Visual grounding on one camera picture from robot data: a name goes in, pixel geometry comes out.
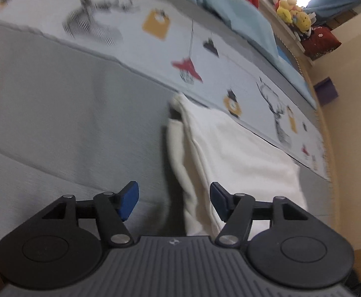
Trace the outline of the white small garment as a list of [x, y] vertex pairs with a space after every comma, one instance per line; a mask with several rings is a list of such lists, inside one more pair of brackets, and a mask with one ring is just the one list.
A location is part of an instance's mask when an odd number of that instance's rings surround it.
[[300, 187], [300, 168], [226, 113], [194, 104], [182, 93], [172, 99], [180, 114], [168, 121], [166, 142], [172, 171], [183, 190], [188, 236], [215, 238], [224, 227], [209, 198], [211, 183], [229, 193], [245, 193], [270, 202], [284, 196], [307, 208]]

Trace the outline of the printed grey bed sheet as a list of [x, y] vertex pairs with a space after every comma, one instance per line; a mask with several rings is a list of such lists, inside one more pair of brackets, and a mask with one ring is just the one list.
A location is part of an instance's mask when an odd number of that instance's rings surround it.
[[182, 93], [299, 166], [330, 223], [314, 108], [246, 39], [191, 0], [0, 0], [0, 239], [66, 194], [134, 180], [133, 235], [186, 234], [166, 132]]

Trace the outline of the purple box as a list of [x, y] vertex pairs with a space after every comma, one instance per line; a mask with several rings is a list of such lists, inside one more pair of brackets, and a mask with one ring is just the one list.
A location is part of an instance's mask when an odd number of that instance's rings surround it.
[[322, 107], [329, 104], [339, 96], [333, 81], [329, 77], [314, 85], [314, 91], [317, 95], [319, 104]]

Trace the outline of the light blue blanket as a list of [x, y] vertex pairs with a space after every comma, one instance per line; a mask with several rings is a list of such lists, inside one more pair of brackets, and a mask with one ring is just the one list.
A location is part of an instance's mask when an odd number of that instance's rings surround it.
[[304, 77], [280, 57], [270, 22], [248, 0], [191, 0], [212, 11], [246, 39], [314, 108], [317, 104]]

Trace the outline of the dark red cushion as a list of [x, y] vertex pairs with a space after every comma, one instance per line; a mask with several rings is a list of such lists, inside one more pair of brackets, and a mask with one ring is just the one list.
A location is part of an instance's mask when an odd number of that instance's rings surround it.
[[305, 49], [305, 55], [311, 60], [317, 60], [338, 49], [341, 42], [332, 34], [328, 27], [319, 26], [313, 27], [310, 36], [304, 39], [301, 44]]

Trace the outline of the yellow plush toys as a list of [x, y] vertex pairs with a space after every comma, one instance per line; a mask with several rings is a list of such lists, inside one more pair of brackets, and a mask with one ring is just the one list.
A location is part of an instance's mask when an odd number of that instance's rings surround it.
[[297, 5], [297, 0], [272, 0], [277, 16], [288, 26], [306, 34], [312, 26], [310, 16]]

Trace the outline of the wooden bed frame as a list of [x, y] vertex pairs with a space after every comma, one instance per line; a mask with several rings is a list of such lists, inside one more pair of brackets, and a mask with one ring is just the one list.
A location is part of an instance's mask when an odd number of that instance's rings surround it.
[[322, 106], [319, 104], [319, 100], [317, 94], [314, 89], [314, 84], [312, 84], [311, 78], [309, 76], [308, 70], [303, 64], [303, 59], [298, 58], [294, 55], [291, 49], [282, 41], [282, 39], [274, 35], [276, 39], [277, 45], [281, 45], [286, 48], [286, 53], [290, 54], [293, 57], [295, 63], [297, 64], [298, 71], [303, 76], [307, 85], [309, 87], [309, 91], [312, 94], [314, 100], [317, 103], [317, 108], [314, 110], [317, 122], [319, 124], [319, 131], [321, 132], [322, 139], [323, 139], [323, 147], [325, 150], [325, 161], [326, 161], [326, 171], [327, 175], [329, 176], [329, 185], [331, 189], [331, 208], [332, 214], [330, 217], [330, 225], [333, 227], [334, 230], [337, 232], [341, 232], [341, 205], [340, 205], [340, 187], [339, 187], [339, 179], [337, 175], [337, 169], [335, 165], [335, 156], [333, 152], [333, 146], [331, 142], [331, 136], [329, 133], [329, 128], [327, 126], [327, 122], [322, 110]]

